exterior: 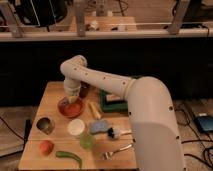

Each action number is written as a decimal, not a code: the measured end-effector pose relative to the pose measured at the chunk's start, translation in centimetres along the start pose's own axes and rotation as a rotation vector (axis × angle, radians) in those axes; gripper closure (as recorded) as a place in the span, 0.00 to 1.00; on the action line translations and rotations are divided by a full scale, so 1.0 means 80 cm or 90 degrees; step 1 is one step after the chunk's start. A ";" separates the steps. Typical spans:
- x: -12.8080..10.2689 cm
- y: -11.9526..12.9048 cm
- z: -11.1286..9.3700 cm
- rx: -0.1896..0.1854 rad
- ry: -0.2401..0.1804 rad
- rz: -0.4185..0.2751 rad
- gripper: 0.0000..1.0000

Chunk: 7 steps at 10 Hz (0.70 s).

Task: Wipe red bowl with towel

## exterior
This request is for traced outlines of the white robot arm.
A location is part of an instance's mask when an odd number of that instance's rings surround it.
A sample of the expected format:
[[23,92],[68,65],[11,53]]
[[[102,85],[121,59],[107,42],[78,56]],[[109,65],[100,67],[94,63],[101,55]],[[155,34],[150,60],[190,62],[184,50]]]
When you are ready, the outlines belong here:
[[186,171],[173,102],[162,81],[89,69],[82,55],[64,61],[60,71],[65,76],[68,96],[77,95],[80,83],[86,82],[127,101],[136,167],[140,171]]

